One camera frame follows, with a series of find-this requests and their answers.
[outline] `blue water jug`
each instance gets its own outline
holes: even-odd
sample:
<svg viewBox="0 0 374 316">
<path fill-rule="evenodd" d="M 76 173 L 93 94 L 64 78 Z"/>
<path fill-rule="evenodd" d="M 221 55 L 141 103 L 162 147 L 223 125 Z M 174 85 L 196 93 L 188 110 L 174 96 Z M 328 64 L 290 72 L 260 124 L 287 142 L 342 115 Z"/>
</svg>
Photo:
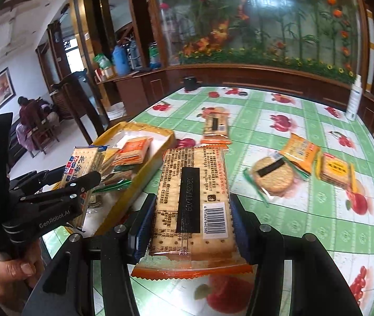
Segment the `blue water jug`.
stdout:
<svg viewBox="0 0 374 316">
<path fill-rule="evenodd" d="M 130 72 L 129 62 L 127 61 L 127 52 L 121 46 L 117 45 L 114 48 L 113 61 L 119 76 L 127 75 Z"/>
</svg>

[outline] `wooden chair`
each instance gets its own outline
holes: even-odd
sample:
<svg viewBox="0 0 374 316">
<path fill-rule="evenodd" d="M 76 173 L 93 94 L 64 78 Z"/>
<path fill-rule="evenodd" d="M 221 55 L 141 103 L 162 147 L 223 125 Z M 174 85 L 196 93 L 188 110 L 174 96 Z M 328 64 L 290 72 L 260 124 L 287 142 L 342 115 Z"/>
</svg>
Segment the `wooden chair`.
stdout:
<svg viewBox="0 0 374 316">
<path fill-rule="evenodd" d="M 53 126 L 48 122 L 47 119 L 44 118 L 38 100 L 30 102 L 26 106 L 26 111 L 30 117 L 30 120 L 32 121 L 32 129 L 28 133 L 28 136 L 32 138 L 39 150 L 46 154 L 45 146 L 47 146 L 54 139 L 56 139 L 57 142 L 60 142 L 60 140 L 57 138 Z"/>
<path fill-rule="evenodd" d="M 88 83 L 95 98 L 95 102 L 97 103 L 97 106 L 99 107 L 102 113 L 101 115 L 99 115 L 95 110 L 95 107 L 92 106 L 91 102 L 89 101 L 89 98 L 87 97 L 87 95 L 83 91 L 82 86 L 80 85 L 79 79 L 85 79 Z M 76 103 L 74 102 L 75 100 L 77 100 L 79 104 L 85 109 L 87 116 L 89 117 L 89 119 L 95 127 L 97 135 L 100 136 L 105 132 L 105 129 L 107 129 L 107 127 L 110 124 L 110 119 L 107 115 L 104 105 L 101 102 L 101 95 L 96 89 L 96 86 L 93 83 L 91 77 L 87 74 L 86 69 L 83 71 L 76 71 L 74 73 L 71 73 L 70 75 L 67 75 L 65 78 L 61 80 L 60 83 L 52 84 L 51 89 L 53 90 L 53 92 L 50 95 L 62 95 L 64 101 L 66 102 L 67 108 L 72 114 L 73 119 L 75 119 L 76 124 L 78 125 L 83 136 L 85 137 L 85 140 L 89 145 L 92 143 L 92 139 L 89 136 L 84 124 L 80 120 L 80 113 L 76 108 Z"/>
</svg>

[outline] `green checkered tablecloth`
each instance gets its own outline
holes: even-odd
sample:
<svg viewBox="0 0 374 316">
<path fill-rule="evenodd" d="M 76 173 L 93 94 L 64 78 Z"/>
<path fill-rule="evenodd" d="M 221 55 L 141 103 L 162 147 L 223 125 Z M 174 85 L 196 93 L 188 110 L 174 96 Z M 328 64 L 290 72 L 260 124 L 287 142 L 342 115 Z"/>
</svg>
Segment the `green checkered tablecloth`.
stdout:
<svg viewBox="0 0 374 316">
<path fill-rule="evenodd" d="M 272 92 L 202 87 L 189 93 L 179 90 L 134 121 L 173 129 L 177 139 L 191 138 L 199 143 L 203 116 L 218 107 L 230 113 L 233 143 L 225 157 L 230 191 L 239 196 L 246 210 L 282 234 L 316 234 L 349 285 L 365 266 L 366 285 L 360 307 L 364 315 L 374 315 L 374 139 L 361 119 L 351 122 L 339 110 Z M 348 210 L 346 192 L 314 175 L 309 182 L 301 182 L 295 194 L 279 198 L 266 207 L 242 171 L 272 150 L 280 150 L 291 132 L 317 144 L 323 152 L 354 164 L 356 179 L 365 190 L 368 205 L 365 214 Z M 343 145 L 339 141 L 341 136 L 348 143 Z M 145 193 L 157 192 L 160 175 L 158 171 L 144 189 Z M 291 264 L 286 262 L 282 315 L 289 314 L 290 275 Z M 193 300 L 195 286 L 205 279 L 160 282 L 135 279 L 133 287 L 141 315 L 152 314 L 148 310 L 155 304 L 161 305 L 161 310 L 166 305 L 175 314 L 214 315 L 216 311 L 205 300 Z"/>
</svg>

